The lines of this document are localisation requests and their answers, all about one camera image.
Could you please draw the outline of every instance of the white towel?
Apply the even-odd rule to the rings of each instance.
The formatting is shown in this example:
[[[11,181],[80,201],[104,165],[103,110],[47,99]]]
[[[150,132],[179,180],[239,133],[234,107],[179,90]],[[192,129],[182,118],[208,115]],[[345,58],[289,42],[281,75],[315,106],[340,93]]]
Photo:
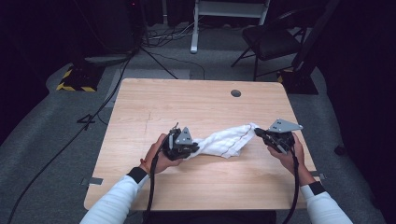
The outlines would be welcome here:
[[[256,135],[254,133],[255,128],[259,128],[259,126],[255,123],[249,123],[212,133],[206,139],[194,139],[193,142],[198,143],[199,149],[191,153],[185,160],[189,160],[199,154],[221,156],[226,159],[231,156],[239,156],[241,148]]]

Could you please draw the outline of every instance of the hand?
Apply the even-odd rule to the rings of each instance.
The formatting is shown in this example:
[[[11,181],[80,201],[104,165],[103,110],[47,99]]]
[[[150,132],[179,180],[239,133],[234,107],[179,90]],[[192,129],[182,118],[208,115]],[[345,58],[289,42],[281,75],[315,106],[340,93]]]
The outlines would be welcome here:
[[[149,169],[151,167],[152,159],[154,158],[155,154],[157,153],[158,148],[161,146],[161,143],[163,142],[163,139],[165,139],[165,137],[166,137],[166,134],[162,133],[160,135],[160,137],[158,138],[157,142],[152,144],[150,149],[148,150],[148,154],[146,155],[145,161],[146,161],[146,165]],[[162,152],[160,152],[158,154],[158,161],[157,161],[157,166],[155,168],[155,174],[158,174],[158,173],[166,170],[166,168],[168,168],[169,166],[179,166],[182,162],[183,162],[182,159],[179,159],[176,161],[170,161],[165,155],[163,155]],[[149,170],[146,168],[146,166],[144,164],[140,164],[139,167],[142,168],[143,170],[145,170],[147,173],[149,172]]]
[[[300,177],[300,186],[308,185],[314,183],[316,180],[311,175],[311,173],[306,169],[304,163],[304,149],[297,135],[293,133],[294,137],[294,152],[299,162],[298,166],[298,176]],[[275,151],[273,148],[268,147],[268,151],[270,151],[271,155],[280,160],[280,163],[288,169],[294,175],[294,161],[291,153],[289,152],[287,155],[283,153],[279,153]]]

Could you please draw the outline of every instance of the white sleeve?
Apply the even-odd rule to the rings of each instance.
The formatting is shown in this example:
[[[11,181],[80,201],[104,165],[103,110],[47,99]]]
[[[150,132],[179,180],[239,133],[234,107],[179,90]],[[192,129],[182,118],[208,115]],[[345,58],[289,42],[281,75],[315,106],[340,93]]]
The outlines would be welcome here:
[[[302,186],[301,192],[312,224],[352,223],[328,192],[315,195],[308,185]]]
[[[129,213],[131,203],[149,176],[146,175],[139,184],[125,175],[111,190],[105,194],[87,212],[82,224],[122,224]]]

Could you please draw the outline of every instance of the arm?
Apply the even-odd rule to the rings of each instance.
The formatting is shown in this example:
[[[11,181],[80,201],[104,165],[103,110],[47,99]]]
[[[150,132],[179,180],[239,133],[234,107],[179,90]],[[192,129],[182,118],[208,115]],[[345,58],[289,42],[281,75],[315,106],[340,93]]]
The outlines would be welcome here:
[[[124,222],[131,203],[149,179],[149,167],[151,167],[152,159],[165,136],[165,134],[160,135],[157,142],[151,145],[145,160],[141,161],[138,167],[134,167],[128,175],[125,175],[107,194],[96,202],[80,223],[122,224]],[[158,156],[156,174],[164,171],[169,166],[178,166],[182,162],[182,160],[169,161],[162,152]]]
[[[303,145],[295,134],[293,136],[295,141],[294,150],[299,162],[298,175],[300,177],[301,192],[306,200],[306,207],[311,222],[313,224],[352,223],[320,182],[317,182],[310,174],[304,164]],[[291,153],[288,153],[288,155],[278,153],[271,147],[268,147],[268,150],[272,156],[278,158],[282,165],[294,175]]]

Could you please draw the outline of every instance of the black wristband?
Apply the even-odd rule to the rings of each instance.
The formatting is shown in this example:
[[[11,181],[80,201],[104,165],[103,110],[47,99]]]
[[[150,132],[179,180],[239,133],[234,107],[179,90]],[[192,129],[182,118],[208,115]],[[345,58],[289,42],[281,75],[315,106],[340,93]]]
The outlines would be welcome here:
[[[326,192],[326,189],[323,188],[323,186],[321,185],[321,183],[319,181],[309,184],[308,186],[309,186],[309,188],[311,188],[312,193],[314,195],[318,195],[320,193]]]
[[[130,176],[136,184],[138,184],[147,175],[147,173],[140,167],[134,167],[127,175]]]

